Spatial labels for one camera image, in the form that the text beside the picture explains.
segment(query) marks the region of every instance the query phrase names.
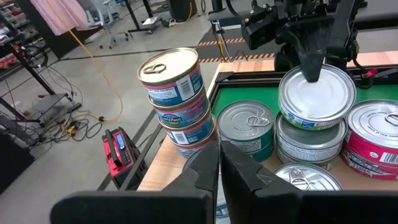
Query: black and orange striped tape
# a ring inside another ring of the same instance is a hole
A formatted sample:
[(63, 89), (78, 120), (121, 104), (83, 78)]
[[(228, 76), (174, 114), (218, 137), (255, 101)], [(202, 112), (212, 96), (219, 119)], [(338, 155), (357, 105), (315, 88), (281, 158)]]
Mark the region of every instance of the black and orange striped tape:
[[(228, 39), (225, 40), (225, 42), (228, 43), (242, 43), (244, 42), (243, 38), (235, 38), (235, 39)], [(213, 41), (204, 41), (204, 42), (200, 42), (198, 44), (198, 46), (206, 46), (206, 45), (215, 45), (217, 44), (217, 41), (213, 40)]]
[[(261, 59), (261, 58), (273, 58), (273, 57), (275, 57), (275, 54), (247, 55), (246, 57), (248, 58), (248, 60)], [(230, 57), (230, 58), (231, 58), (231, 60), (245, 60), (245, 57), (243, 55), (236, 56), (235, 59), (233, 59), (234, 57)], [(221, 57), (199, 59), (199, 63), (208, 63), (208, 62), (221, 62)]]

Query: red device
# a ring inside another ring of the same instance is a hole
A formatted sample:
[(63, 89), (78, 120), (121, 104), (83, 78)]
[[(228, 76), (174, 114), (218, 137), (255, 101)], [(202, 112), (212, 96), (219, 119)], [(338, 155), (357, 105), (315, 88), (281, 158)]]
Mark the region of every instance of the red device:
[[(102, 140), (109, 173), (115, 186), (119, 189), (126, 180), (132, 165), (137, 161), (140, 152), (121, 127), (113, 131), (105, 130), (105, 136), (102, 136)], [(147, 169), (147, 165), (143, 161), (127, 189), (136, 190)]]

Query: floor mat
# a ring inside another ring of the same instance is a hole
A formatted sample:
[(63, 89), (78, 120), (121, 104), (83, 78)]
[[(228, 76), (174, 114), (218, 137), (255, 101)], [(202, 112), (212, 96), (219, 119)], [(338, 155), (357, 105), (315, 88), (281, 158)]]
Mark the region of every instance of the floor mat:
[[(250, 50), (242, 38), (240, 28), (225, 30), (224, 38), (226, 39), (229, 49), (229, 56), (233, 58), (233, 60), (244, 60), (244, 55), (246, 55), (248, 59), (270, 58), (274, 57), (275, 53), (280, 50), (280, 46), (275, 44), (274, 41), (269, 42), (256, 50)], [(218, 62), (221, 60), (220, 50), (211, 28), (202, 37), (196, 51), (199, 54), (199, 61), (201, 63)]]

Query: red can label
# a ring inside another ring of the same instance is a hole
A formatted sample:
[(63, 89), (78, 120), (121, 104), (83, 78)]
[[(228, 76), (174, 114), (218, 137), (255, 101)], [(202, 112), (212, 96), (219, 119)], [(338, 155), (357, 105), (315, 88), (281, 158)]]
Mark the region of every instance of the red can label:
[(398, 179), (398, 167), (388, 167), (367, 161), (351, 152), (347, 147), (343, 148), (340, 156), (348, 166), (365, 176), (382, 180)]
[(377, 146), (348, 130), (345, 138), (347, 146), (366, 160), (385, 165), (398, 165), (398, 150)]

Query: wooden table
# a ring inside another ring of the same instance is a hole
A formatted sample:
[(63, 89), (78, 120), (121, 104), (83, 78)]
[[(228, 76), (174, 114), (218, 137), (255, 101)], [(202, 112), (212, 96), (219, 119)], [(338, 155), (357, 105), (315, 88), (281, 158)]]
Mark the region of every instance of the wooden table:
[[(358, 62), (364, 66), (397, 64), (398, 51), (359, 54)], [(258, 72), (273, 69), (273, 60), (221, 63), (218, 65), (207, 94), (209, 95), (213, 90), (218, 72)], [(186, 158), (178, 153), (167, 136), (138, 190), (162, 190), (181, 173), (185, 161)], [(274, 170), (281, 165), (275, 150), (271, 158), (262, 164), (269, 170)], [(398, 181), (376, 180), (365, 177), (345, 165), (340, 157), (337, 158), (336, 164), (330, 172), (341, 182), (345, 190), (398, 190)]]

